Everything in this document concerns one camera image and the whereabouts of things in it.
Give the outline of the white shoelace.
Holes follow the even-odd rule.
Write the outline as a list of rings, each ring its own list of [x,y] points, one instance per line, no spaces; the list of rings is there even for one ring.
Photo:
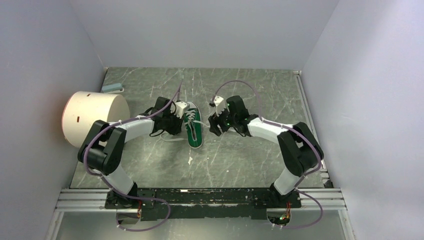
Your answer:
[[[191,148],[200,148],[203,144],[203,131],[204,128],[210,126],[202,121],[200,111],[196,109],[189,109],[185,112],[183,117],[183,127],[186,130],[186,137],[171,137],[168,133],[162,133],[160,139],[164,142],[180,142],[187,141]]]

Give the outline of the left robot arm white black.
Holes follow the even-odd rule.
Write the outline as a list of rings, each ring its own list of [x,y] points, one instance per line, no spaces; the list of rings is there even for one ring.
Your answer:
[[[158,97],[155,105],[141,114],[116,122],[96,120],[86,135],[77,155],[79,162],[92,175],[106,181],[111,200],[107,207],[125,209],[154,196],[139,197],[138,186],[122,167],[121,159],[127,142],[155,133],[177,135],[182,130],[183,116],[189,108],[184,101]]]

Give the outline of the green canvas sneaker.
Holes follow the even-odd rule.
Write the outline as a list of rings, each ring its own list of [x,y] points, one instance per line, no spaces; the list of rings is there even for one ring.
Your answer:
[[[191,148],[200,148],[203,144],[202,116],[200,109],[193,101],[187,101],[189,109],[183,115],[183,123],[187,131],[187,140]]]

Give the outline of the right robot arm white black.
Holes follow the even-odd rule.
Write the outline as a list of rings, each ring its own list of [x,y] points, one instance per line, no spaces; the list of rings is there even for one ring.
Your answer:
[[[242,137],[261,138],[279,146],[284,168],[269,188],[275,207],[288,202],[289,194],[309,172],[320,169],[324,152],[306,123],[286,125],[250,114],[239,95],[227,99],[215,96],[210,106],[215,113],[208,117],[209,130],[215,135],[234,130]]]

